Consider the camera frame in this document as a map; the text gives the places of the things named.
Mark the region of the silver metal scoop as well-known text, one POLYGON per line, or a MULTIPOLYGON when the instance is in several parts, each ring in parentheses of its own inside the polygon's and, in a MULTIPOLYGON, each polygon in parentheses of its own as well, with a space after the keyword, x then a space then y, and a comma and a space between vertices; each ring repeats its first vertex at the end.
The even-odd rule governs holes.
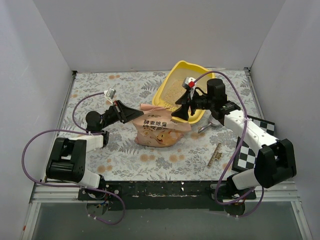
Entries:
POLYGON ((212 115, 210 115, 208 119, 208 124, 201 127, 197 133, 200 134, 209 127, 219 127, 220 125, 221 123, 218 120, 216 120, 212 115))

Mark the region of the pink cat litter bag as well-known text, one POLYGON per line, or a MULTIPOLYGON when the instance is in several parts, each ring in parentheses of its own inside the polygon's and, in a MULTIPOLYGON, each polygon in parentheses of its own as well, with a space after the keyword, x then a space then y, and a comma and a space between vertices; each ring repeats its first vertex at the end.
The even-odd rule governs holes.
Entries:
POLYGON ((184 134, 192 130, 188 122, 175 122, 171 112, 161 106, 141 104, 143 115, 133 120, 137 130, 136 143, 164 148, 176 144, 184 134))

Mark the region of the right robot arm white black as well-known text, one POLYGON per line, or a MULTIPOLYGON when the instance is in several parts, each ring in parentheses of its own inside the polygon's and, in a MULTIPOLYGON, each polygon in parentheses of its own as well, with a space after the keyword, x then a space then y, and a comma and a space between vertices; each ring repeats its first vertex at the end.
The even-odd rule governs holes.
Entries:
POLYGON ((246 189, 257 186, 268 189, 296 176, 292 142, 279 140, 250 120, 243 109, 227 99, 226 86, 221 79, 209 79, 206 92, 196 86, 192 77, 187 77, 182 87, 185 93, 175 102, 180 107, 172 113, 173 117, 187 121, 196 110, 209 110, 221 125, 242 137, 255 154, 254 168, 229 176, 222 187, 224 194, 237 199, 246 189))

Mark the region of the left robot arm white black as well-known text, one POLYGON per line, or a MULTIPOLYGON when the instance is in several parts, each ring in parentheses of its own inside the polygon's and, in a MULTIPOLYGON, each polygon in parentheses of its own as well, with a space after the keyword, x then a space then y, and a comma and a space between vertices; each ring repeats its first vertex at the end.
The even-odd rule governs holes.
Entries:
POLYGON ((86 169, 86 155, 107 146, 110 133, 104 128, 116 122, 125 124, 143 114, 143 111, 127 107, 120 100, 116 100, 103 114, 90 111, 85 117, 86 135, 56 138, 46 166, 46 176, 87 187, 95 200, 103 199, 107 193, 104 177, 86 169))

